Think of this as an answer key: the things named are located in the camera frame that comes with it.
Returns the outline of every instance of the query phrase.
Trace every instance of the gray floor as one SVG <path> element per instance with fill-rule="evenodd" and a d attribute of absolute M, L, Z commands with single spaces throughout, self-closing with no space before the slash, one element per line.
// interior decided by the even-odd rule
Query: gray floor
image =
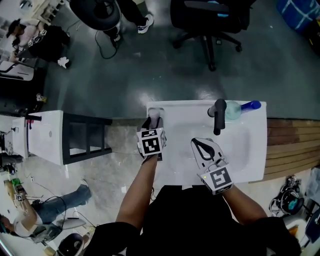
<path fill-rule="evenodd" d="M 257 0 L 247 31 L 233 35 L 243 52 L 223 41 L 214 45 L 217 70 L 210 72 L 201 40 L 188 40 L 178 50 L 171 41 L 182 31 L 170 20 L 170 0 L 139 5 L 154 15 L 154 25 L 140 35 L 122 23 L 123 41 L 116 56 L 101 58 L 95 31 L 82 24 L 70 28 L 69 70 L 49 64 L 43 110 L 112 118 L 142 118 L 149 101 L 260 100 L 268 117 L 320 119 L 320 59 L 307 41 L 291 30 L 276 10 L 276 0 Z M 77 18 L 64 7 L 54 23 L 67 29 Z M 100 34 L 106 56 L 114 49 Z"/>

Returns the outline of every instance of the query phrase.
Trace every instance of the chair base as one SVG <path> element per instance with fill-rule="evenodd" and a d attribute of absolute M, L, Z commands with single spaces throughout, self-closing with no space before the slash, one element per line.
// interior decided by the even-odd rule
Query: chair base
<path fill-rule="evenodd" d="M 203 33 L 197 33 L 197 32 L 189 32 L 185 35 L 183 35 L 182 37 L 180 37 L 179 39 L 175 40 L 172 45 L 175 49 L 178 49 L 182 46 L 182 43 L 185 40 L 191 39 L 191 38 L 196 38 L 196 37 L 201 37 L 204 36 L 206 39 L 206 45 L 207 45 L 207 49 L 209 52 L 209 63 L 208 63 L 208 67 L 210 71 L 215 71 L 216 70 L 216 65 L 215 65 L 215 54 L 214 54 L 214 47 L 213 47 L 213 43 L 212 43 L 212 37 L 216 37 L 216 44 L 217 45 L 221 45 L 221 39 L 227 40 L 231 43 L 236 44 L 236 51 L 238 53 L 242 52 L 242 46 L 241 46 L 241 42 L 239 42 L 238 40 L 234 39 L 233 37 L 227 35 L 226 33 L 223 32 L 216 32 L 214 34 L 203 34 Z"/>

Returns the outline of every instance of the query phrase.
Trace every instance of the chair wheel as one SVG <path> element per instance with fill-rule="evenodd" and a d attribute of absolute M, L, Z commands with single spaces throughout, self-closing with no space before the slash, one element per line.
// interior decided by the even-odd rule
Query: chair wheel
<path fill-rule="evenodd" d="M 241 47 L 241 45 L 237 45 L 237 46 L 235 47 L 235 50 L 236 50 L 238 53 L 241 53 L 241 52 L 242 52 L 242 47 Z"/>
<path fill-rule="evenodd" d="M 217 69 L 214 63 L 210 63 L 208 66 L 210 71 L 215 71 Z"/>
<path fill-rule="evenodd" d="M 180 42 L 173 42 L 172 45 L 173 45 L 174 49 L 178 49 L 178 48 L 181 47 L 181 43 Z"/>

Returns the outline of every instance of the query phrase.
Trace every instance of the black office chair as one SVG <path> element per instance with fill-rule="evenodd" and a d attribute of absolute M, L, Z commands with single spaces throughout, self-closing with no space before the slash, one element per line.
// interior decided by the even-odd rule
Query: black office chair
<path fill-rule="evenodd" d="M 246 30 L 250 23 L 250 8 L 256 0 L 216 0 L 218 3 L 206 0 L 171 0 L 171 22 L 176 28 L 188 31 L 187 34 L 173 42 L 175 49 L 182 42 L 191 38 L 203 36 L 209 52 L 209 69 L 216 70 L 212 37 L 216 44 L 221 45 L 221 39 L 236 44 L 236 51 L 241 52 L 241 42 L 224 32 L 237 34 Z"/>

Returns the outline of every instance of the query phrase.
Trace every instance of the black bag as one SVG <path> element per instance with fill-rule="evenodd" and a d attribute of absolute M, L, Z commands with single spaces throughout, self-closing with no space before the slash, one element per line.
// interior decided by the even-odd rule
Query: black bag
<path fill-rule="evenodd" d="M 34 200 L 31 204 L 32 208 L 35 210 L 35 211 L 38 211 L 40 208 L 41 208 L 41 205 L 42 205 L 42 202 L 37 199 L 37 200 Z"/>
<path fill-rule="evenodd" d="M 320 56 L 320 20 L 314 20 L 305 29 L 305 36 L 311 48 Z"/>

